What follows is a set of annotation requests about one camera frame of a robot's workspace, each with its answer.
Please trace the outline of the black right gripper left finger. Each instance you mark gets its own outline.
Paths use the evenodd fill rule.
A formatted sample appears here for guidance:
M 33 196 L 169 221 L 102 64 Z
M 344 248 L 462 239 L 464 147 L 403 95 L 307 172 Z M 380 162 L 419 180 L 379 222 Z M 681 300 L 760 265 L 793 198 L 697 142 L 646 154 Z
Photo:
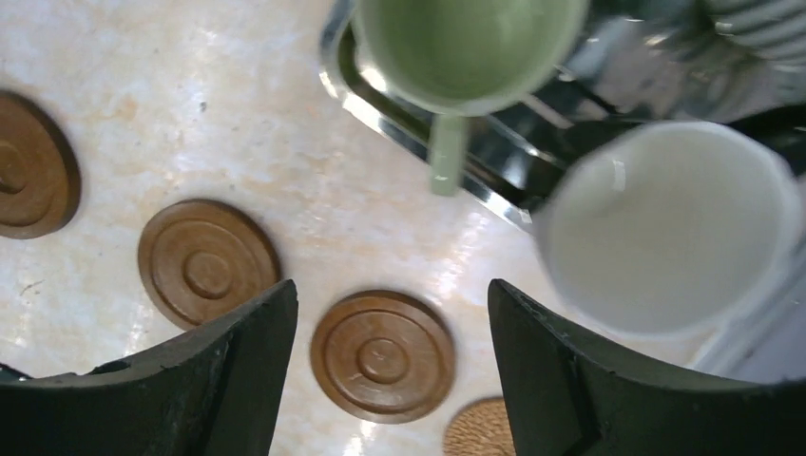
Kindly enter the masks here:
M 86 374 L 1 385 L 5 455 L 265 455 L 297 329 L 285 280 Z

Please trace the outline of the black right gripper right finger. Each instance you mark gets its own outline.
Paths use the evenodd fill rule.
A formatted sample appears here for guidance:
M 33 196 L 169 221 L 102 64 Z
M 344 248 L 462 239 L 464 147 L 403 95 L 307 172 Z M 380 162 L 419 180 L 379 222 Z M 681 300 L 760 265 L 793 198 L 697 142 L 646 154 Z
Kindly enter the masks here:
M 644 355 L 502 279 L 491 336 L 519 455 L 801 455 L 805 384 L 754 384 Z

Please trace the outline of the woven rattan coaster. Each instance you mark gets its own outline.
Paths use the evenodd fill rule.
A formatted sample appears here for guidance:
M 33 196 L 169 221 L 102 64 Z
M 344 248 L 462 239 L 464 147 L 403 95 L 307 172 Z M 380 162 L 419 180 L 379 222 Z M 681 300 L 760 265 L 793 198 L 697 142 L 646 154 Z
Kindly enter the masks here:
M 504 398 L 480 399 L 460 410 L 446 426 L 442 449 L 448 456 L 514 456 Z

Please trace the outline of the black mug white inside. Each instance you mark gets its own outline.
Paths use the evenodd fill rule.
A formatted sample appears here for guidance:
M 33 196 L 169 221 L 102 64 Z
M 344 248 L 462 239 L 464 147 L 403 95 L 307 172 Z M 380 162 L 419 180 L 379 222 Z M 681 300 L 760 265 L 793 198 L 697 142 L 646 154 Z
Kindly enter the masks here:
M 718 123 L 660 122 L 572 164 L 532 226 L 566 304 L 613 332 L 666 336 L 770 298 L 804 211 L 772 148 Z

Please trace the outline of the light green mug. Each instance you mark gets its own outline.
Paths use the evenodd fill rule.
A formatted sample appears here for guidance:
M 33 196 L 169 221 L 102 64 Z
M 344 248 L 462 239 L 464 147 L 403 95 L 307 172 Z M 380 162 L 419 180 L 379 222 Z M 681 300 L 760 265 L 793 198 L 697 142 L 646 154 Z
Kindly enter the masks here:
M 352 27 L 387 88 L 433 113 L 435 195 L 461 185 L 470 121 L 548 82 L 585 26 L 584 0 L 357 1 Z

